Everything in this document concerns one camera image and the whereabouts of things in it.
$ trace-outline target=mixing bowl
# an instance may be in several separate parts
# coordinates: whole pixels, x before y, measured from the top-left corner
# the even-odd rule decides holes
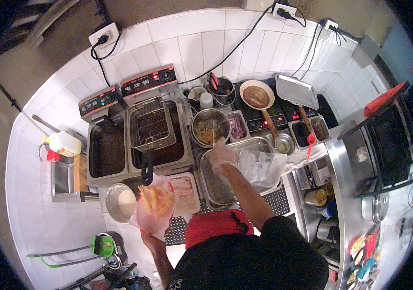
[[[115,183],[107,190],[105,204],[115,221],[127,223],[135,209],[135,195],[126,184]]]
[[[195,142],[203,148],[212,148],[212,144],[206,144],[198,139],[198,136],[195,135],[195,128],[199,126],[199,122],[209,122],[213,124],[212,120],[215,121],[216,125],[219,125],[221,128],[221,136],[227,140],[231,136],[231,125],[229,124],[229,119],[227,116],[218,109],[204,109],[198,112],[198,114],[193,117],[190,124],[190,131],[192,133],[193,139]]]

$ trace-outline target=red measuring spoon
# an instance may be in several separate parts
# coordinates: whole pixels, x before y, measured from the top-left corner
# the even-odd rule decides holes
[[[309,159],[309,155],[311,154],[311,147],[313,147],[313,144],[316,143],[316,136],[314,136],[313,133],[308,135],[308,138],[306,138],[306,141],[308,141],[309,147],[308,147],[308,153],[306,154],[306,158]]]

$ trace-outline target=power outlet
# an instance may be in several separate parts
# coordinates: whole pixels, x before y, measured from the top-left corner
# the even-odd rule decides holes
[[[290,15],[292,15],[292,17],[295,17],[295,13],[296,13],[296,8],[295,8],[295,7],[291,7],[291,6],[287,6],[287,5],[282,5],[282,4],[279,4],[279,3],[276,3],[276,4],[275,4],[274,10],[272,11],[272,15],[273,15],[274,17],[280,17],[280,16],[278,15],[278,9],[279,9],[279,8],[284,9],[284,10],[287,11]]]
[[[119,31],[118,31],[118,27],[115,22],[105,26],[104,28],[100,29],[99,31],[89,36],[89,41],[91,42],[91,45],[94,45],[95,43],[97,43],[97,41],[99,40],[99,37],[105,34],[108,35],[108,40],[104,44],[101,44],[98,46],[98,48],[100,49],[117,41]]]
[[[335,28],[339,27],[339,25],[337,23],[335,23],[334,21],[326,20],[326,23],[324,24],[324,29],[325,30],[330,30],[329,26],[331,26],[331,25]]]

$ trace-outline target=cooktop control panel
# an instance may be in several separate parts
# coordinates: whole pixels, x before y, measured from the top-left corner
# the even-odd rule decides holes
[[[271,116],[271,120],[276,128],[287,124],[287,121],[282,114]],[[267,129],[269,127],[268,122],[264,118],[249,120],[246,123],[250,132]]]
[[[97,113],[101,110],[107,109],[113,104],[120,103],[122,107],[125,106],[125,103],[122,101],[119,94],[119,89],[116,85],[113,85],[109,88],[99,91],[98,93],[88,96],[85,99],[82,99],[78,103],[79,114],[81,119],[86,122],[91,122],[94,113]]]
[[[176,81],[174,67],[172,65],[162,66],[154,71],[123,80],[121,84],[121,92],[123,98],[126,98]]]

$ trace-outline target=food packet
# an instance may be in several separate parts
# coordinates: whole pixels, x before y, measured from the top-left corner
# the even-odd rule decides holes
[[[165,231],[177,200],[169,178],[153,174],[149,186],[139,186],[141,196],[129,223],[155,238],[165,241]]]
[[[253,186],[275,189],[286,162],[286,154],[241,149],[238,153],[237,167]]]

